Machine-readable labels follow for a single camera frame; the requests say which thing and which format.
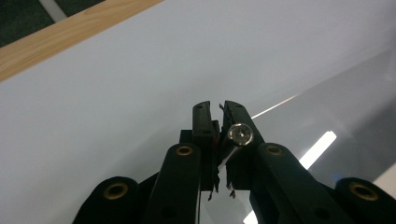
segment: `wooden edge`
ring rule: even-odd
[[[162,0],[106,0],[0,48],[0,82]]]

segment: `screw head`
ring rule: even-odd
[[[227,132],[228,139],[240,147],[247,146],[253,141],[253,131],[244,123],[236,123]]]

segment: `white table surface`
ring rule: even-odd
[[[255,119],[297,158],[329,130],[361,140],[383,111],[396,120],[395,40],[392,0],[164,1],[0,84],[0,223],[71,223],[101,181],[144,180],[205,100],[220,119],[224,100],[253,116],[298,95]],[[389,153],[339,172],[373,181]],[[224,195],[201,223],[242,223],[248,194]]]

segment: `mounting hole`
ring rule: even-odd
[[[118,182],[109,185],[105,189],[103,196],[108,200],[116,200],[118,198],[122,198],[126,192],[128,192],[128,185],[123,182]]]
[[[270,146],[267,147],[266,149],[269,151],[269,153],[273,154],[274,156],[279,156],[283,154],[283,149],[279,147]]]
[[[364,186],[363,184],[352,182],[349,185],[350,191],[356,196],[360,197],[366,201],[376,201],[378,200],[378,194],[375,193],[372,189]]]
[[[191,147],[179,147],[176,149],[176,154],[179,156],[188,156],[192,154],[193,150]]]
[[[330,213],[323,208],[317,208],[314,210],[314,214],[317,217],[320,217],[321,219],[329,219],[330,218]]]
[[[171,218],[177,216],[176,208],[174,206],[165,207],[162,213],[164,218]]]

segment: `metal pin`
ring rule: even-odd
[[[219,169],[232,159],[235,152],[249,145],[253,141],[253,135],[251,128],[244,123],[236,123],[231,126],[220,150],[219,158],[221,164]]]

